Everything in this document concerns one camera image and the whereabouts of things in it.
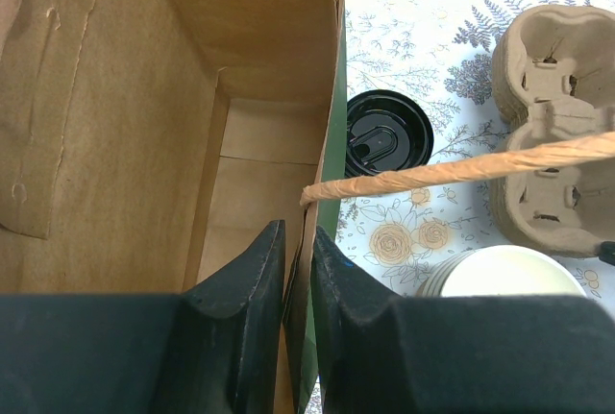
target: green paper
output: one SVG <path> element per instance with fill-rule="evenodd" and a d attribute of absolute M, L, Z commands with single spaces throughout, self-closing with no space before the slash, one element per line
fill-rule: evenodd
<path fill-rule="evenodd" d="M 325 159 L 323 161 L 322 182 L 344 178 L 346 162 L 346 30 L 342 19 L 342 30 L 339 40 L 339 58 L 337 61 L 337 76 L 333 88 L 332 111 L 329 121 Z M 339 201 L 321 201 L 318 205 L 317 224 L 335 238 L 337 218 L 339 216 Z M 299 394 L 299 412 L 303 413 L 308 406 L 311 392 L 318 377 L 318 356 L 316 353 L 316 333 L 314 330 L 314 310 L 312 308 L 311 292 L 307 299 L 306 340 L 304 341 L 301 387 Z"/>

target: twisted paper handle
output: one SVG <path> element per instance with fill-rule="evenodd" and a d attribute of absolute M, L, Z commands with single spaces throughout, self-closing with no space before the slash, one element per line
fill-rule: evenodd
<path fill-rule="evenodd" d="M 592 135 L 539 145 L 528 150 L 493 153 L 455 162 L 388 171 L 374 177 L 355 177 L 317 183 L 304 188 L 301 205 L 319 200 L 381 195 L 444 183 L 485 181 L 549 167 L 615 157 L 615 133 Z"/>

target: table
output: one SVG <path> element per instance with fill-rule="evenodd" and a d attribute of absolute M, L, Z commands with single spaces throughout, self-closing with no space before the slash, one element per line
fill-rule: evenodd
<path fill-rule="evenodd" d="M 430 163 L 493 152 L 508 130 L 491 97 L 491 54 L 519 12 L 615 0 L 346 0 L 348 97 L 391 89 L 416 101 L 435 133 Z M 399 294 L 467 249 L 510 244 L 493 225 L 486 183 L 458 183 L 342 202 L 336 244 Z M 615 267 L 556 257 L 615 316 Z M 308 412 L 319 412 L 316 392 Z"/>

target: tablecloth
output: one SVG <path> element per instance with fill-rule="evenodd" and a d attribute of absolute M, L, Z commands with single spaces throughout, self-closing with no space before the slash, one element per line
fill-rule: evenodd
<path fill-rule="evenodd" d="M 615 10 L 615 0 L 346 0 L 348 97 L 391 89 L 417 102 L 434 129 L 430 163 L 493 152 L 508 129 L 491 97 L 491 55 L 515 15 L 542 4 Z M 395 292 L 413 295 L 450 256 L 510 243 L 479 182 L 344 200 L 336 244 Z M 615 315 L 615 267 L 555 259 Z"/>

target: printed rose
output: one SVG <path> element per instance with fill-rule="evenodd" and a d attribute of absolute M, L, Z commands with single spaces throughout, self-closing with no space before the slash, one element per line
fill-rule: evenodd
<path fill-rule="evenodd" d="M 414 241 L 427 249 L 440 249 L 449 241 L 449 228 L 443 222 L 425 222 L 412 233 Z"/>
<path fill-rule="evenodd" d="M 592 289 L 598 289 L 598 287 L 600 286 L 600 283 L 598 282 L 598 274 L 593 271 L 593 270 L 586 270 L 585 271 L 585 279 L 588 282 L 589 287 L 591 287 Z"/>
<path fill-rule="evenodd" d="M 410 191 L 410 199 L 416 206 L 424 206 L 431 201 L 431 194 L 428 188 L 417 188 Z"/>
<path fill-rule="evenodd" d="M 402 225 L 380 225 L 372 234 L 369 247 L 381 265 L 399 265 L 410 257 L 412 238 Z"/>

